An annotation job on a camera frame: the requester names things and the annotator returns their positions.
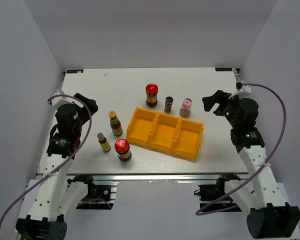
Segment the yellow-cap green-label sauce bottle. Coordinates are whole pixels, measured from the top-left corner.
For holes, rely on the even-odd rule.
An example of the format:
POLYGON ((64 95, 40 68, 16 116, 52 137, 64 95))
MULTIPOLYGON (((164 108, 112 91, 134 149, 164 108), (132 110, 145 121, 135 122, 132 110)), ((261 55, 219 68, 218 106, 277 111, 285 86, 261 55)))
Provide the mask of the yellow-cap green-label sauce bottle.
POLYGON ((121 136, 123 134, 123 129, 120 120, 117 117, 117 114, 115 111, 110 111, 108 113, 109 121, 110 121, 110 127, 112 130, 112 133, 114 136, 121 136))

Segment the small yellow-label oil bottle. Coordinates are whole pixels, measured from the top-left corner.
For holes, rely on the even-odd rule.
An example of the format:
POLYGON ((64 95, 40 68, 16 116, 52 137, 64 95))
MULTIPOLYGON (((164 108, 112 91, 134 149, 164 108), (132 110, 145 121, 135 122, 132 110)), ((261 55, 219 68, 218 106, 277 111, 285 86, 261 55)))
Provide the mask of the small yellow-label oil bottle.
POLYGON ((106 139, 106 137, 100 132, 97 134, 98 142, 101 146, 103 152, 109 152, 111 150, 111 146, 106 139))

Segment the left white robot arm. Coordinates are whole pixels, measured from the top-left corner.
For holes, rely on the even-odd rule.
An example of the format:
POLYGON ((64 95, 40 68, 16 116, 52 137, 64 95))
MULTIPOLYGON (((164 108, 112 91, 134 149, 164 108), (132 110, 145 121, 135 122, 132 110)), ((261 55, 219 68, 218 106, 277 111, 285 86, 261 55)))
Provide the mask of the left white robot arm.
POLYGON ((15 229, 22 240, 63 240, 67 234, 66 216, 80 199, 95 196, 96 187, 90 181, 76 180, 69 193, 61 195, 68 171, 86 137, 81 137, 85 123, 92 123, 98 111, 94 99, 80 93, 74 96, 56 94, 48 100, 56 109, 56 124, 52 127, 47 148, 47 162, 42 179, 34 187, 38 193, 26 217, 18 218, 15 229))

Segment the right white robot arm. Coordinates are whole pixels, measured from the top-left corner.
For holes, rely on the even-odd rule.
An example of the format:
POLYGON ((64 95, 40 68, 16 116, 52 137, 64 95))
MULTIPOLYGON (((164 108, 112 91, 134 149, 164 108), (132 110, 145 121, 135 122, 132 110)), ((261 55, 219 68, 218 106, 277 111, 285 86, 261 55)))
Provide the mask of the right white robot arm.
POLYGON ((291 206, 282 195, 267 160, 264 140, 255 126, 259 105, 250 98, 222 90, 203 97, 202 102, 206 112, 218 104, 213 113, 230 123, 232 144, 246 166, 254 190, 240 187, 239 178, 230 175, 218 179, 216 195, 223 200, 232 198, 246 213, 247 228, 254 239, 291 237, 300 221, 300 209, 291 206))

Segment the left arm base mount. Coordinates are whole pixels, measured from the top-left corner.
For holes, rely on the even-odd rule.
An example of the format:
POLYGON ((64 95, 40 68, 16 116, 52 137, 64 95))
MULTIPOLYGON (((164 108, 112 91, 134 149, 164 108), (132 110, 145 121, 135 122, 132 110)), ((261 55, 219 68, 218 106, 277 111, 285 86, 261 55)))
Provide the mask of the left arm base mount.
POLYGON ((68 178, 68 188, 75 182, 82 182, 87 186, 87 195, 79 202, 78 210, 111 210, 113 203, 111 199, 111 185, 95 184, 92 175, 79 174, 73 179, 68 178))

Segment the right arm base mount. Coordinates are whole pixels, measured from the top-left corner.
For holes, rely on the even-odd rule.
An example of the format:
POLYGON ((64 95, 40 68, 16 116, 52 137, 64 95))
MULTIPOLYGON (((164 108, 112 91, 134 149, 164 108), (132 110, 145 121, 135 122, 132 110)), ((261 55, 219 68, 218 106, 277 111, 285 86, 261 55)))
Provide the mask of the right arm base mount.
MULTIPOLYGON (((234 173, 221 174, 214 184, 201 184, 193 193, 199 196, 201 201, 200 207, 206 206, 208 203, 220 198, 225 194, 225 182, 232 180, 240 181, 241 178, 234 173)), ((223 200, 215 203, 202 211, 202 213, 222 210, 223 212, 241 212, 234 200, 228 196, 223 200)))

